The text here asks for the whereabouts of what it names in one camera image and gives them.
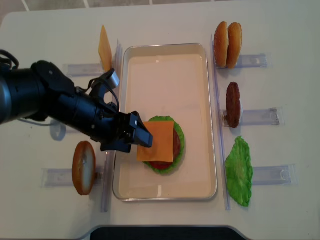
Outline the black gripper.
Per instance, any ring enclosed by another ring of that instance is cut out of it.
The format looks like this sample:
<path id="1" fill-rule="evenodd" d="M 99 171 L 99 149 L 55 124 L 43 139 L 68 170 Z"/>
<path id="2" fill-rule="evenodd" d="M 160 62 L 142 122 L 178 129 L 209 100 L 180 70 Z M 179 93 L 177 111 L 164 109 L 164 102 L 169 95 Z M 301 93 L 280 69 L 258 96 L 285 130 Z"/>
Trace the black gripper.
<path id="1" fill-rule="evenodd" d="M 151 148 L 153 136 L 137 111 L 122 113 L 99 104 L 87 135 L 101 143 L 101 150 L 130 152 L 132 145 Z"/>

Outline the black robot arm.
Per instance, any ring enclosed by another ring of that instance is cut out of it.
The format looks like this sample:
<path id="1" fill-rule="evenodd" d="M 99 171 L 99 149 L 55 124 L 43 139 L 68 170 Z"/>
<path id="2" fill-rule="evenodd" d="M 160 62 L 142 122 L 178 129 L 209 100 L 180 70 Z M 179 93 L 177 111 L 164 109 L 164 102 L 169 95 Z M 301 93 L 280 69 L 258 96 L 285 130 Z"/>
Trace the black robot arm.
<path id="1" fill-rule="evenodd" d="M 57 120 L 100 143 L 102 151 L 129 153 L 133 145 L 150 148 L 152 134 L 138 112 L 120 112 L 118 101 L 106 103 L 106 93 L 119 85 L 114 69 L 75 86 L 53 63 L 40 60 L 21 69 L 9 52 L 0 52 L 0 122 Z"/>

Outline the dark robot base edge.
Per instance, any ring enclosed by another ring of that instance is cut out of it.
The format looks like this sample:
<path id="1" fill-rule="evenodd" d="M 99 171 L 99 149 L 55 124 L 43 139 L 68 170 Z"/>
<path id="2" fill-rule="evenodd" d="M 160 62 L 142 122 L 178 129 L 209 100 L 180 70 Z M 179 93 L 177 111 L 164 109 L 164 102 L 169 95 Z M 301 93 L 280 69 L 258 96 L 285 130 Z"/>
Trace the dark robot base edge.
<path id="1" fill-rule="evenodd" d="M 195 226 L 118 226 L 100 227 L 90 240 L 245 240 L 228 227 Z"/>

